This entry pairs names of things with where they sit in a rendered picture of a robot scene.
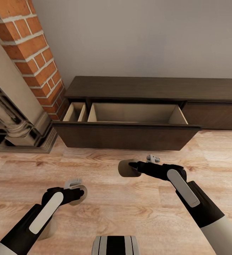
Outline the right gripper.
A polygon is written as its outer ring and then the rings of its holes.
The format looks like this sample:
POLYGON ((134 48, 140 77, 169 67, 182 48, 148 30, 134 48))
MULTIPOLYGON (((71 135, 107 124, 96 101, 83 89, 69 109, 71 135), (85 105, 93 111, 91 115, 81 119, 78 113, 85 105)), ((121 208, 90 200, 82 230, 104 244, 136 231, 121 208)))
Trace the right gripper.
POLYGON ((146 175, 149 175, 155 178, 154 168, 157 166, 157 164, 137 162, 137 163, 129 163, 129 165, 133 168, 136 168, 138 172, 144 173, 146 175))

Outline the pillar candle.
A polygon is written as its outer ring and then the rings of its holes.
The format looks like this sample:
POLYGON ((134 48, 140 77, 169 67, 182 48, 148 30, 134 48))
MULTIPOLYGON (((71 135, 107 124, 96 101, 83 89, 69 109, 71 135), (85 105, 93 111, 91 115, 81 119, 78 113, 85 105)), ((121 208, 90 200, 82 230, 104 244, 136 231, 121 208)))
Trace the pillar candle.
POLYGON ((142 173, 138 172, 136 168, 133 168, 129 163, 137 163, 138 159, 122 160, 118 165, 118 172, 122 177, 139 177, 142 173))
POLYGON ((47 239, 47 238, 53 236, 55 231, 56 231, 56 229, 57 229, 57 220, 55 218, 51 218, 51 220, 46 225, 46 227, 43 230, 43 232, 38 237, 37 241, 40 241, 40 240, 43 240, 43 239, 47 239))
POLYGON ((75 201, 71 201, 69 203, 69 205, 71 206, 77 206, 78 204, 80 204, 82 201, 85 200, 85 198, 87 197, 87 188, 84 185, 76 185, 76 186, 72 186, 72 189, 76 189, 76 188, 80 188, 80 190, 84 191, 84 195, 80 197, 80 199, 75 200, 75 201))

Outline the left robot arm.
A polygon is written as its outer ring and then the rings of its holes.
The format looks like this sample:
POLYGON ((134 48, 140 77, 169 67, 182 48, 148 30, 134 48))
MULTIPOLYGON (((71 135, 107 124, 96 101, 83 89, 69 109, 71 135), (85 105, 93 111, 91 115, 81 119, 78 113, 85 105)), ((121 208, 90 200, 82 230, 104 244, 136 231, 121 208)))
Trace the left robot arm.
POLYGON ((67 180, 64 188, 47 189, 40 204, 35 204, 0 241, 0 255, 26 255, 61 204, 80 199, 84 191, 72 186, 83 183, 81 178, 67 180))

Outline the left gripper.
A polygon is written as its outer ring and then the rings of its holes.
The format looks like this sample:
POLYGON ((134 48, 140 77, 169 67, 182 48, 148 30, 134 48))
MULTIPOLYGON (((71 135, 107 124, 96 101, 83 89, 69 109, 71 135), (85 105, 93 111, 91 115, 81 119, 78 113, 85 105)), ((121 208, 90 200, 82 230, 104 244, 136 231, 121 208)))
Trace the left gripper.
MULTIPOLYGON (((76 188, 76 189, 66 189, 69 193, 69 199, 67 201, 67 203, 70 203, 71 201, 75 201, 80 199, 81 196, 84 195, 84 191, 80 190, 80 188, 76 188)), ((66 203, 66 204, 67 204, 66 203)))

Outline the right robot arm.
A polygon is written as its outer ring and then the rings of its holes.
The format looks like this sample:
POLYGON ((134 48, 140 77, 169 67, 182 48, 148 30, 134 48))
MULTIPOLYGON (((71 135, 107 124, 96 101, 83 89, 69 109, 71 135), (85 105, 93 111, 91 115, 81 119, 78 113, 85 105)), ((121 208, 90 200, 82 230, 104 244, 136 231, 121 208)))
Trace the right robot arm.
POLYGON ((147 161, 129 163, 138 172, 170 181, 176 194, 199 226, 216 255, 232 255, 232 222, 194 182, 187 182, 186 171, 179 165, 157 165, 160 158, 148 155, 147 161))

